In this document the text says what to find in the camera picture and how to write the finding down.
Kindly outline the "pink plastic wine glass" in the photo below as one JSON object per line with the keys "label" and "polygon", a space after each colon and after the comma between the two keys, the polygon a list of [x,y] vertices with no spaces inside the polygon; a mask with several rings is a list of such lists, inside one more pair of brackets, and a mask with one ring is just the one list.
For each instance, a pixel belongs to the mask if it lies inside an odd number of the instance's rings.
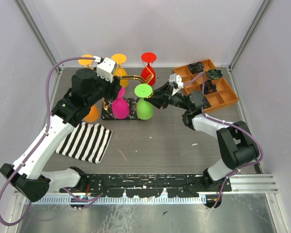
{"label": "pink plastic wine glass", "polygon": [[112,112],[115,118],[117,119],[125,119],[129,113],[129,105],[125,99],[123,99],[123,96],[125,94],[124,87],[121,87],[117,99],[112,102]]}

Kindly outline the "green plastic wine glass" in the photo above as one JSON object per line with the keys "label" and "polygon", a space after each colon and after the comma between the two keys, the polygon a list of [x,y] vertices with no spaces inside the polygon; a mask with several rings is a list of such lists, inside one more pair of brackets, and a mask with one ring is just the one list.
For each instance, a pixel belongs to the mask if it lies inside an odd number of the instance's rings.
{"label": "green plastic wine glass", "polygon": [[136,105],[137,117],[141,120],[149,120],[153,117],[153,106],[146,99],[153,94],[153,89],[150,85],[142,83],[135,87],[134,93],[140,99]]}

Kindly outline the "red plastic wine glass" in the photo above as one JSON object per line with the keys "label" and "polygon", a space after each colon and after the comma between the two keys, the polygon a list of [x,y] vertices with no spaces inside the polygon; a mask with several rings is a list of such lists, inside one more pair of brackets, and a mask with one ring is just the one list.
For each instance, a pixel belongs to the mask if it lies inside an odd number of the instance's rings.
{"label": "red plastic wine glass", "polygon": [[157,60],[157,56],[152,52],[145,52],[141,55],[141,60],[145,66],[141,77],[148,85],[153,86],[156,83],[156,72],[151,65]]}

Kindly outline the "gold wine glass rack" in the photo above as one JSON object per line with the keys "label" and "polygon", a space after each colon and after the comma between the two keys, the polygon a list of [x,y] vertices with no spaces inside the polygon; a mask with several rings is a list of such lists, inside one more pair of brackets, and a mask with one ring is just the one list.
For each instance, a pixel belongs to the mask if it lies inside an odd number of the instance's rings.
{"label": "gold wine glass rack", "polygon": [[[145,82],[145,80],[141,77],[141,75],[138,76],[138,75],[128,75],[127,74],[127,76],[120,76],[120,79],[128,80],[128,81],[139,81],[140,82],[139,84],[142,84],[142,83],[147,84]],[[125,119],[122,119],[122,120],[141,120],[137,117],[137,112],[136,112],[136,105],[137,105],[137,102],[140,98],[137,97],[136,95],[134,98],[126,98],[125,94],[123,96],[123,99],[125,99],[127,101],[128,105],[129,105],[130,113]],[[112,107],[111,107],[113,101],[114,100],[104,100],[103,101],[102,109],[101,109],[101,119],[102,120],[120,120],[120,119],[115,118],[113,115]]]}

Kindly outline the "orange plastic wine glass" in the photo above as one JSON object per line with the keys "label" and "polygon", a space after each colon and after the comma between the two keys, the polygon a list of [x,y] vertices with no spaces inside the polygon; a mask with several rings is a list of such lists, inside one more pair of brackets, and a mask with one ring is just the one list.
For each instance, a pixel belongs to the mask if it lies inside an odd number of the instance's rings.
{"label": "orange plastic wine glass", "polygon": [[96,105],[93,105],[90,109],[89,114],[83,119],[87,123],[93,123],[99,118],[99,110]]}

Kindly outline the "yellow plastic wine glass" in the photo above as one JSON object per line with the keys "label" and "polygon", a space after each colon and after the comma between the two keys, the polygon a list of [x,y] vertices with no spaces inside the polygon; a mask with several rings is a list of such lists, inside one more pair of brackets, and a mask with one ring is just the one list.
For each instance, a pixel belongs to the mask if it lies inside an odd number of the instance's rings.
{"label": "yellow plastic wine glass", "polygon": [[91,58],[93,58],[94,56],[90,54],[85,54],[82,55],[82,57],[85,57],[85,59],[78,60],[78,63],[82,66],[82,68],[94,69],[92,67],[94,60],[91,60]]}

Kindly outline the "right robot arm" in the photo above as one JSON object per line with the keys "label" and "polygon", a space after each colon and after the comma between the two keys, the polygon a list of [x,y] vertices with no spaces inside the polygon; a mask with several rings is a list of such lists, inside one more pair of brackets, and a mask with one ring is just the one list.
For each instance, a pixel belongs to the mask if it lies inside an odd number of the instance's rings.
{"label": "right robot arm", "polygon": [[202,92],[196,90],[185,96],[176,88],[176,84],[167,82],[154,90],[146,101],[158,109],[169,105],[184,109],[182,120],[186,127],[217,139],[221,158],[203,172],[202,184],[206,190],[216,190],[220,180],[263,158],[261,146],[245,122],[227,122],[211,117],[204,112],[206,98]]}

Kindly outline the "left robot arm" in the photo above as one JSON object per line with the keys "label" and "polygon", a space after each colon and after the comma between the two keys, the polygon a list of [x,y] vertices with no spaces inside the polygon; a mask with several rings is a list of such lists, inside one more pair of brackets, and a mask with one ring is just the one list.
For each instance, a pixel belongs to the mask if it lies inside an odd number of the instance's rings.
{"label": "left robot arm", "polygon": [[73,166],[66,170],[44,172],[43,168],[59,144],[89,114],[100,99],[115,99],[120,90],[120,79],[114,68],[81,68],[72,76],[72,87],[51,111],[50,125],[46,126],[27,151],[12,164],[3,164],[1,174],[16,190],[31,202],[40,200],[47,192],[71,187],[76,192],[87,188],[84,171]]}

